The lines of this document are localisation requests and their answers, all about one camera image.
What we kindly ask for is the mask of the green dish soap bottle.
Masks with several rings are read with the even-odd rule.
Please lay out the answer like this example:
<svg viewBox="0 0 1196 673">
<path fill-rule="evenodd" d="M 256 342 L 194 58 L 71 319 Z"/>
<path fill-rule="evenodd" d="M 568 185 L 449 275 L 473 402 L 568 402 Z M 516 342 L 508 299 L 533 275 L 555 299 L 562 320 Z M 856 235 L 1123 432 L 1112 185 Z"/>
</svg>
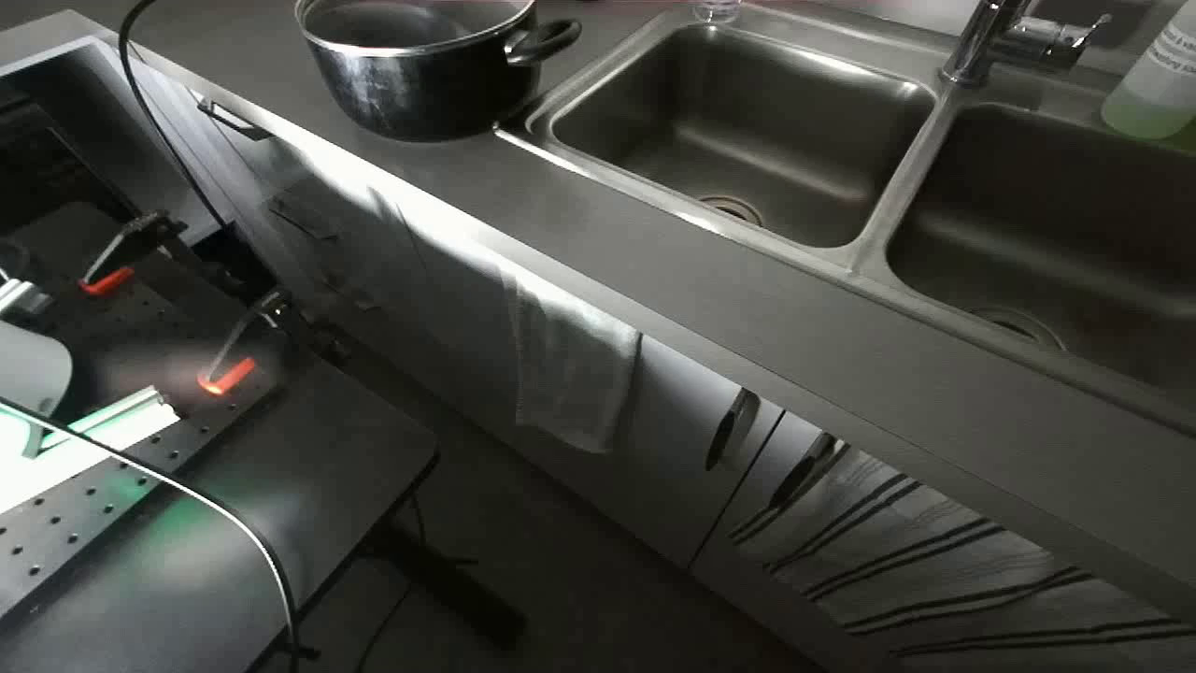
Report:
<svg viewBox="0 0 1196 673">
<path fill-rule="evenodd" d="M 1196 0 L 1183 0 L 1102 99 L 1130 137 L 1173 137 L 1196 120 Z"/>
</svg>

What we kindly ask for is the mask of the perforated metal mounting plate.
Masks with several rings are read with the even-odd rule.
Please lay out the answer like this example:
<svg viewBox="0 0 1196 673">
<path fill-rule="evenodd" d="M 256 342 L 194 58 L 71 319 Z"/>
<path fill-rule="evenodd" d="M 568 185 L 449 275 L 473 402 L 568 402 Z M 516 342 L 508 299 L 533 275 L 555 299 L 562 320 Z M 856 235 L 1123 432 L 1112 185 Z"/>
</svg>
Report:
<svg viewBox="0 0 1196 673">
<path fill-rule="evenodd" d="M 154 383 L 78 416 L 71 432 L 0 411 L 0 615 L 154 491 L 154 478 L 111 459 L 111 448 L 173 473 L 235 418 L 238 402 L 182 406 Z"/>
</svg>

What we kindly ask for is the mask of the orange handled clamp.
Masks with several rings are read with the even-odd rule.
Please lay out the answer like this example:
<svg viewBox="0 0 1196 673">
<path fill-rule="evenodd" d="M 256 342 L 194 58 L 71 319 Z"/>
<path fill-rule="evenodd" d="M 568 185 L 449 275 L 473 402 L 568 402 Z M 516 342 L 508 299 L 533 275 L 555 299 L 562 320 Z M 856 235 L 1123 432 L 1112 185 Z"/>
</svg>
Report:
<svg viewBox="0 0 1196 673">
<path fill-rule="evenodd" d="M 214 360 L 199 370 L 199 390 L 208 395 L 235 393 L 256 370 L 254 336 L 276 336 L 284 319 L 289 299 L 280 292 L 268 292 L 256 302 L 251 302 L 221 336 Z"/>
<path fill-rule="evenodd" d="M 180 235 L 180 223 L 164 214 L 137 218 L 124 223 L 101 254 L 78 275 L 78 289 L 94 299 L 111 294 L 119 284 L 134 275 L 134 262 Z"/>
</svg>

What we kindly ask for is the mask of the chrome kitchen faucet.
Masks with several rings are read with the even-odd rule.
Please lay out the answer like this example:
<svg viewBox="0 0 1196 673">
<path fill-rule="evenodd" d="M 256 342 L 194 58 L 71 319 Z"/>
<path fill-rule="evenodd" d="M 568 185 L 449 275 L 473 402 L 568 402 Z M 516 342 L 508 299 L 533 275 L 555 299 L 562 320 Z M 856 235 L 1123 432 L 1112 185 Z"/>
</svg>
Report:
<svg viewBox="0 0 1196 673">
<path fill-rule="evenodd" d="M 1067 72 L 1106 23 L 1109 13 L 1091 23 L 1038 19 L 1035 0 L 979 0 L 939 78 L 984 84 L 994 64 Z"/>
</svg>

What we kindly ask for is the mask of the orange handled clamp upper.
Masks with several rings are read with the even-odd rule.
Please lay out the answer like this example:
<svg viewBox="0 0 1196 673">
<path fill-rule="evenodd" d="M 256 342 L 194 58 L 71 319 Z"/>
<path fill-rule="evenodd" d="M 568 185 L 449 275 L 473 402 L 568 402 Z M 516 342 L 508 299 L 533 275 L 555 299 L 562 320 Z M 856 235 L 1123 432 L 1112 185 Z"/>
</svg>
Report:
<svg viewBox="0 0 1196 673">
<path fill-rule="evenodd" d="M 134 275 L 134 262 L 180 235 L 180 223 L 164 214 L 137 218 L 124 223 L 101 254 L 78 275 L 78 289 L 94 299 L 111 294 L 119 284 Z"/>
</svg>

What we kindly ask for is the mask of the stainless steel double sink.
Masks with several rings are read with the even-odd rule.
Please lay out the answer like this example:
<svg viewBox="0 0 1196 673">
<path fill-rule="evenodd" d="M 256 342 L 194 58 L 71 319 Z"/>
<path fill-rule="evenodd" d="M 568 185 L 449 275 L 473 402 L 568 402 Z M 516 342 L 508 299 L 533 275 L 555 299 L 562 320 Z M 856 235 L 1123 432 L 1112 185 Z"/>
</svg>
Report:
<svg viewBox="0 0 1196 673">
<path fill-rule="evenodd" d="M 1192 418 L 1196 158 L 1094 127 L 1081 90 L 958 90 L 929 39 L 831 13 L 664 11 L 518 133 L 727 244 Z"/>
</svg>

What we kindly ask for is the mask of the black cooking pot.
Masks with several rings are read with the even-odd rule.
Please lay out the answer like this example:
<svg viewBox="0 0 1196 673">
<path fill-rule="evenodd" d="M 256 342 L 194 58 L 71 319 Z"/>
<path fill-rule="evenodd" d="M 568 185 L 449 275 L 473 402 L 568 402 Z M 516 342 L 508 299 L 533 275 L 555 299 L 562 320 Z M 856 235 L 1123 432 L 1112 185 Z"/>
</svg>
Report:
<svg viewBox="0 0 1196 673">
<path fill-rule="evenodd" d="M 405 140 L 488 130 L 584 33 L 539 0 L 295 0 L 295 24 L 335 105 Z"/>
</svg>

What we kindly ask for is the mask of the orange handled clamp lower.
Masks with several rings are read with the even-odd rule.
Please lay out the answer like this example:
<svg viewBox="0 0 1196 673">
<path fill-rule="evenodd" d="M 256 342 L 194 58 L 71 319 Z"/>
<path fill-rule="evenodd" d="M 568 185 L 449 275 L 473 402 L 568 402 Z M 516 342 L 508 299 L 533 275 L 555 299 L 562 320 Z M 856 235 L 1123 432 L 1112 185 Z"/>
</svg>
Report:
<svg viewBox="0 0 1196 673">
<path fill-rule="evenodd" d="M 221 336 L 214 360 L 199 370 L 199 390 L 208 395 L 235 393 L 256 370 L 254 336 L 276 336 L 284 319 L 289 299 L 280 292 L 268 292 L 256 302 L 251 302 Z"/>
</svg>

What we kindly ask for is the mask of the white hanging dish towel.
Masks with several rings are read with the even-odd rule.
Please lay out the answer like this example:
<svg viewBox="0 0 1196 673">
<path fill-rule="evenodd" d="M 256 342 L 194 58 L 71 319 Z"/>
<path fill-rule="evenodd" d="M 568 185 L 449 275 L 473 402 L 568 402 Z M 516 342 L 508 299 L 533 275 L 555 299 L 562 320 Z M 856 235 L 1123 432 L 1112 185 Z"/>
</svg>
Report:
<svg viewBox="0 0 1196 673">
<path fill-rule="evenodd" d="M 554 289 L 518 292 L 516 422 L 580 453 L 610 453 L 644 334 Z"/>
</svg>

